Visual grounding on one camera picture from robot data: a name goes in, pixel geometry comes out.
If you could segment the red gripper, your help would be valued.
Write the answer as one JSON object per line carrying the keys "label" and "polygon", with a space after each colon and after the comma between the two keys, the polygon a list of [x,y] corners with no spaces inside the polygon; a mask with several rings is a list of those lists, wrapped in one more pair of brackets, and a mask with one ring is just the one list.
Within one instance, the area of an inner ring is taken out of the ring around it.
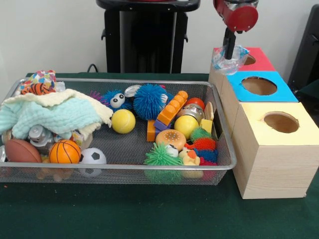
{"label": "red gripper", "polygon": [[213,5],[227,26],[223,38],[225,59],[232,59],[235,31],[248,31],[258,20],[258,0],[214,0]]}

